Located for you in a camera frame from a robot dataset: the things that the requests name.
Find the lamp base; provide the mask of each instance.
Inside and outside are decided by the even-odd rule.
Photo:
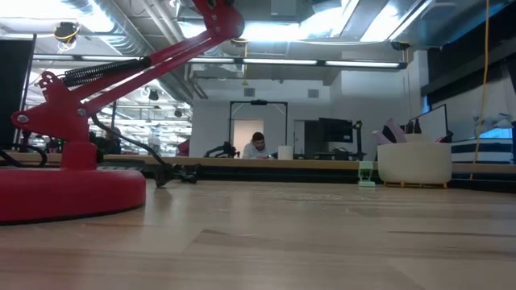
[[[117,213],[144,203],[145,178],[137,171],[0,170],[0,225]]]

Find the white wall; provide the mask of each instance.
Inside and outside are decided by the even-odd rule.
[[[289,103],[288,144],[293,146],[294,120],[317,120],[330,114],[328,104]],[[269,148],[285,143],[285,116],[274,106],[242,106],[235,119],[264,120],[265,141]],[[190,157],[202,157],[206,151],[228,140],[229,101],[200,100],[193,103]]]
[[[428,53],[427,51],[416,51],[413,59],[406,70],[400,72],[405,74],[407,101],[409,102],[409,119],[419,116],[423,110],[423,99],[421,88],[428,84]]]
[[[302,102],[320,104],[330,101],[330,90],[322,81],[279,81],[249,80],[249,85],[242,85],[242,80],[198,80],[211,101],[249,101],[260,99],[277,102]],[[254,98],[244,97],[243,90],[255,89]],[[309,99],[308,89],[318,89],[319,98]]]
[[[458,94],[444,101],[435,103],[438,107],[447,106],[448,130],[453,132],[453,140],[460,141],[475,136],[473,115],[481,112],[482,86]],[[512,81],[507,72],[503,78],[487,84],[484,119],[496,118],[499,113],[511,114],[516,117],[516,95]]]
[[[365,160],[374,160],[377,142],[372,136],[375,130],[382,130],[389,118],[404,123],[409,119],[410,110],[403,78],[400,72],[347,72],[339,74],[331,86],[332,118],[362,120],[362,150],[367,153]],[[333,144],[356,151],[353,144]]]

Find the white shirt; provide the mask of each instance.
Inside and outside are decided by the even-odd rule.
[[[264,150],[258,150],[256,147],[249,143],[243,148],[242,159],[261,159],[268,156],[267,146]]]

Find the wooden tabletop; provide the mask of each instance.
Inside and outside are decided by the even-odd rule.
[[[36,153],[13,152],[10,155],[20,162],[26,164],[37,164],[40,156]],[[60,162],[60,154],[48,154],[50,164]],[[106,155],[106,160],[138,160],[146,164],[158,164],[152,156],[147,155]],[[188,157],[164,157],[164,161],[170,164],[196,165],[214,167],[241,167],[241,168],[304,168],[304,169],[335,169],[335,170],[358,170],[357,161],[334,161],[334,160],[275,160],[275,159],[228,159],[228,158],[188,158]],[[475,172],[475,173],[516,173],[514,165],[500,164],[453,164],[453,172]]]
[[[515,220],[502,193],[149,182],[142,209],[0,227],[0,289],[516,289]]]

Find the red desk lamp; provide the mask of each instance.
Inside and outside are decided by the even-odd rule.
[[[104,106],[160,77],[205,50],[239,37],[243,18],[232,0],[193,0],[206,31],[140,60],[83,68],[64,79],[44,72],[46,102],[13,114],[24,131],[66,141],[59,169],[0,171],[0,224],[47,222],[116,213],[142,206],[145,179],[140,172],[98,171],[97,148],[89,142],[88,118]],[[127,79],[131,81],[88,101],[85,98]],[[67,86],[82,85],[70,90]]]

